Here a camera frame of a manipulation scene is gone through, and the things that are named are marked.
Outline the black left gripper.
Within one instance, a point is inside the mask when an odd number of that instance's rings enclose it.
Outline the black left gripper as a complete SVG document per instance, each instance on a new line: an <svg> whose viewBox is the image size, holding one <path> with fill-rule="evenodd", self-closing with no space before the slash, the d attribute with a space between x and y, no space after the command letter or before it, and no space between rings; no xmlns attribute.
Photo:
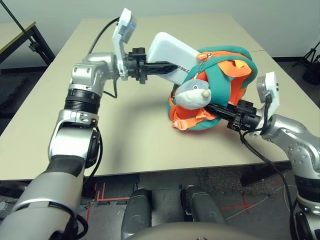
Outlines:
<svg viewBox="0 0 320 240"><path fill-rule="evenodd" d="M136 47L127 56L127 74L135 78L140 84L145 84L148 75L165 75L178 68L177 65L167 62L147 62L146 50L144 47Z"/></svg>

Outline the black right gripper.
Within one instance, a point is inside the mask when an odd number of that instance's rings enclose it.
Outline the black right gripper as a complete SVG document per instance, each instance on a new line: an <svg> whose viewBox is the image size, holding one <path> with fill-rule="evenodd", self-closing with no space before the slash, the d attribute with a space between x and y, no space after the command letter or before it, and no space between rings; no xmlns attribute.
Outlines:
<svg viewBox="0 0 320 240"><path fill-rule="evenodd" d="M237 105L208 104L206 111L228 121L227 128L236 132L254 130L258 125L257 109L252 102L243 99L239 100Z"/></svg>

